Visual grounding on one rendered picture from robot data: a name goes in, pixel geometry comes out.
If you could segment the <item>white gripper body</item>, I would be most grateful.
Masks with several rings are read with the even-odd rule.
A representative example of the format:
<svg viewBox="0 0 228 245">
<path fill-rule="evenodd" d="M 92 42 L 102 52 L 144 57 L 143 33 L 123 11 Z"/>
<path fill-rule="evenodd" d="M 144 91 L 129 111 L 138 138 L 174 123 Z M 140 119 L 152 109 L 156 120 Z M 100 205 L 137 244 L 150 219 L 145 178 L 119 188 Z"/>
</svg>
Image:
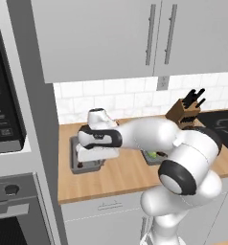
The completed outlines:
<svg viewBox="0 0 228 245">
<path fill-rule="evenodd" d="M 77 158 L 79 162 L 90 162 L 117 158 L 119 150 L 116 148 L 96 146 L 92 149 L 86 149 L 80 144 L 76 146 Z"/>
</svg>

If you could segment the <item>grey meat container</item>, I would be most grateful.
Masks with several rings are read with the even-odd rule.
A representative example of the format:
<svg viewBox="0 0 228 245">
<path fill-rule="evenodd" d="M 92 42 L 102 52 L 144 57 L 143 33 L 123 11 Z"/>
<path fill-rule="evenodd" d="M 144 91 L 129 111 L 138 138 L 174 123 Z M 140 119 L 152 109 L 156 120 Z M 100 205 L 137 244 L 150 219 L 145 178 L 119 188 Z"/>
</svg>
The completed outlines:
<svg viewBox="0 0 228 245">
<path fill-rule="evenodd" d="M 79 162 L 78 153 L 76 150 L 76 146 L 79 143 L 79 140 L 76 136 L 73 136 L 70 138 L 69 142 L 70 142 L 70 168 L 74 174 L 99 171 L 101 167 L 104 165 L 104 160 Z"/>
</svg>

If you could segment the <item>grey vegetable container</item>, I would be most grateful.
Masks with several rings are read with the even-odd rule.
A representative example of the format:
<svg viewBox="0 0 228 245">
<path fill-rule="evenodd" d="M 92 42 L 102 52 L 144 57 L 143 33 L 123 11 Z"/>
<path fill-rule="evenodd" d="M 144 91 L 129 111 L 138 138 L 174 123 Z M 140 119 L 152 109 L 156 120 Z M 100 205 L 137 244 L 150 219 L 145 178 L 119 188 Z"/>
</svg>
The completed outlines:
<svg viewBox="0 0 228 245">
<path fill-rule="evenodd" d="M 160 165 L 164 160 L 166 160 L 168 158 L 168 155 L 166 153 L 156 152 L 157 157 L 155 159 L 153 159 L 153 158 L 149 157 L 149 155 L 148 155 L 149 152 L 155 152 L 155 151 L 144 151 L 144 150 L 141 151 L 146 163 L 149 166 Z"/>
</svg>

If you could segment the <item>grey drawer front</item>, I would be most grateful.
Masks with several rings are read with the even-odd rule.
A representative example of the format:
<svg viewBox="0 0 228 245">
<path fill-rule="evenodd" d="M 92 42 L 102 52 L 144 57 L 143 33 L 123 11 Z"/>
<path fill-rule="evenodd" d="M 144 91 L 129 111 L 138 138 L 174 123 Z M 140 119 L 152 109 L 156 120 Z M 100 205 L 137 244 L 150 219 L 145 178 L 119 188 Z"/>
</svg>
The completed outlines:
<svg viewBox="0 0 228 245">
<path fill-rule="evenodd" d="M 133 192 L 122 195 L 109 196 L 99 199 L 80 201 L 76 203 L 64 204 L 61 206 L 63 220 L 65 222 L 80 220 L 83 218 L 97 217 L 108 213 L 125 211 L 136 211 L 141 208 L 140 199 L 142 192 Z M 98 211 L 98 206 L 104 203 L 113 203 L 114 200 L 122 202 L 123 206 L 118 209 Z"/>
</svg>

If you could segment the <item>grey base cupboard door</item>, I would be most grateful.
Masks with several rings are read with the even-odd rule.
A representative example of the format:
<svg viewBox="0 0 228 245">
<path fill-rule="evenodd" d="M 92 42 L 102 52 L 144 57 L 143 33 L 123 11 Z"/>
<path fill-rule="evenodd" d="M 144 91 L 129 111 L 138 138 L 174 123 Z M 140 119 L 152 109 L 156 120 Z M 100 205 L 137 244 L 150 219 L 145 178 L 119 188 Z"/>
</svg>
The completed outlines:
<svg viewBox="0 0 228 245">
<path fill-rule="evenodd" d="M 140 210 L 65 222 L 68 245 L 140 245 L 143 216 L 147 231 Z"/>
</svg>

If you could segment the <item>black oven knob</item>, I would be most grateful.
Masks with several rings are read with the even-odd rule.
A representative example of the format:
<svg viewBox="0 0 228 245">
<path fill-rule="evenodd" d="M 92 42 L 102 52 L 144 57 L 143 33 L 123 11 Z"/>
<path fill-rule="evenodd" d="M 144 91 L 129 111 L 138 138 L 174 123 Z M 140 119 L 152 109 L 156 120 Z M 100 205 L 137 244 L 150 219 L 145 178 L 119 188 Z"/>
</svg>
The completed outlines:
<svg viewBox="0 0 228 245">
<path fill-rule="evenodd" d="M 5 193 L 8 196 L 16 195 L 19 192 L 19 186 L 17 185 L 7 185 L 5 186 Z"/>
</svg>

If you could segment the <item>wooden knife block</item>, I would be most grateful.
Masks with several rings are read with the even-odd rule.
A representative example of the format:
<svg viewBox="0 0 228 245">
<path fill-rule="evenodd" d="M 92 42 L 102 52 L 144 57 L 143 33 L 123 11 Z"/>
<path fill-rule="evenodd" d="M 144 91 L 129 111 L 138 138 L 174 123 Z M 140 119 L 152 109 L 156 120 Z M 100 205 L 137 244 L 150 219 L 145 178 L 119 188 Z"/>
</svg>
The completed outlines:
<svg viewBox="0 0 228 245">
<path fill-rule="evenodd" d="M 167 112 L 165 117 L 180 128 L 187 126 L 194 126 L 194 120 L 200 113 L 200 105 L 205 101 L 197 101 L 197 99 L 205 92 L 204 88 L 201 88 L 199 92 L 192 89 L 184 99 L 179 99 Z"/>
</svg>

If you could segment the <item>grey oven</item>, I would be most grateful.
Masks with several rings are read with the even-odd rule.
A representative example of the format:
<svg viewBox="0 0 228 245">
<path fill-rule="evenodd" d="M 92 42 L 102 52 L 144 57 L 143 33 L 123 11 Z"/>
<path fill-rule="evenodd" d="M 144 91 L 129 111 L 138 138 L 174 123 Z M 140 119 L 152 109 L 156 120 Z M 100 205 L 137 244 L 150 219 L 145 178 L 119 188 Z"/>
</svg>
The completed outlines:
<svg viewBox="0 0 228 245">
<path fill-rule="evenodd" d="M 19 192 L 8 196 L 5 186 L 17 185 Z M 0 211 L 7 206 L 29 204 L 29 213 L 0 219 L 0 245 L 61 245 L 46 210 L 35 172 L 0 177 Z"/>
</svg>

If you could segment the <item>wide grey cupboard door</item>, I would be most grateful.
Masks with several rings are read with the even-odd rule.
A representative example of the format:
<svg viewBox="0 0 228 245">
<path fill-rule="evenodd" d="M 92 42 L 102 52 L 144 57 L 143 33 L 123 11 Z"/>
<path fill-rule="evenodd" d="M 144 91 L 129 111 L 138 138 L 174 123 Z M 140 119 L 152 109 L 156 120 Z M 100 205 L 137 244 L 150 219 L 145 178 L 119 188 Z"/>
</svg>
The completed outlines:
<svg viewBox="0 0 228 245">
<path fill-rule="evenodd" d="M 150 6 L 159 0 L 32 0 L 47 83 L 143 78 L 153 73 L 156 26 L 146 65 Z"/>
</svg>

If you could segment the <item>black microwave oven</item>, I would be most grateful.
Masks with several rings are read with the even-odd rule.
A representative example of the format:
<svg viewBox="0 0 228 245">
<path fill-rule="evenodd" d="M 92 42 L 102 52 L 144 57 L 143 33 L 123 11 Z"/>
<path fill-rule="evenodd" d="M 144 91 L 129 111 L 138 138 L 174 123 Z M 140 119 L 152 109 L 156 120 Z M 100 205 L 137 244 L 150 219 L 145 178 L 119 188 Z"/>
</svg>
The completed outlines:
<svg viewBox="0 0 228 245">
<path fill-rule="evenodd" d="M 0 30 L 0 154 L 16 151 L 31 147 Z"/>
</svg>

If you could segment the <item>black hob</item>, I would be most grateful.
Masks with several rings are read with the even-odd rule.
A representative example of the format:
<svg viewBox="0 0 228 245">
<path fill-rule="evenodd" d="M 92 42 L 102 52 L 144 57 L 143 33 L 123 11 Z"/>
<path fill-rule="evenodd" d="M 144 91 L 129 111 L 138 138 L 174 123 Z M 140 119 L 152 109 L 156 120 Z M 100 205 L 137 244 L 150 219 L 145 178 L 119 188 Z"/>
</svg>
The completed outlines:
<svg viewBox="0 0 228 245">
<path fill-rule="evenodd" d="M 214 130 L 228 148 L 228 110 L 200 113 L 197 118 L 203 125 Z"/>
</svg>

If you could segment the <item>grey base cupboard run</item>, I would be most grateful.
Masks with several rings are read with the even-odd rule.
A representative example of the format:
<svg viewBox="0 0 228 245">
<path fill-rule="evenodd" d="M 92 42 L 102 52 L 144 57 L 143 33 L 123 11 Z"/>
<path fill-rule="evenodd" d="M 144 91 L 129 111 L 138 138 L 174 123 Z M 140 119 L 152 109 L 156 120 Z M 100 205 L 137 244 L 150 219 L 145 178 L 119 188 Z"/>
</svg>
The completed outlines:
<svg viewBox="0 0 228 245">
<path fill-rule="evenodd" d="M 186 245 L 214 245 L 228 241 L 228 178 L 222 193 L 210 204 L 189 211 L 178 233 Z"/>
</svg>

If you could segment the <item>grey wall outlet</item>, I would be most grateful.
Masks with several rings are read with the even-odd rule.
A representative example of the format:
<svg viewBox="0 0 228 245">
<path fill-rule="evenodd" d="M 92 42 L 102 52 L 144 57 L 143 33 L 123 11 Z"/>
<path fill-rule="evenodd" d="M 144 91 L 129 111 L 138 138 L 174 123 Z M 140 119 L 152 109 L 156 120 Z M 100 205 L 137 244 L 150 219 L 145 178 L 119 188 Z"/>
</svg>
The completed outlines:
<svg viewBox="0 0 228 245">
<path fill-rule="evenodd" d="M 159 77 L 157 81 L 157 90 L 158 91 L 167 90 L 169 87 L 169 80 L 170 78 L 168 76 Z"/>
</svg>

